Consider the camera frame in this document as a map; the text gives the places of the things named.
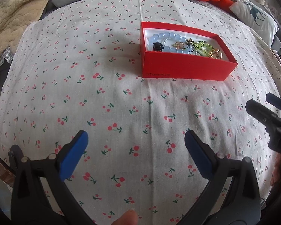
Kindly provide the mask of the right hand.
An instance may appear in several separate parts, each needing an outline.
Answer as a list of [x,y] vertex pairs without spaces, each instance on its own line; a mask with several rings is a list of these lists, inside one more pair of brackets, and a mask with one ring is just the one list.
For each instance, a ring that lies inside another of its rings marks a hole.
[[273,187],[280,180],[280,166],[281,166],[281,154],[277,154],[274,163],[274,172],[270,180],[270,186]]

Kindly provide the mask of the left hand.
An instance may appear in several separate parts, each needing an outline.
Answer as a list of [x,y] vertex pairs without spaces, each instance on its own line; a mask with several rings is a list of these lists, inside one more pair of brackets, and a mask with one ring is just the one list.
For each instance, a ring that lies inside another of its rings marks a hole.
[[138,214],[134,210],[126,211],[121,217],[115,220],[112,225],[137,225]]

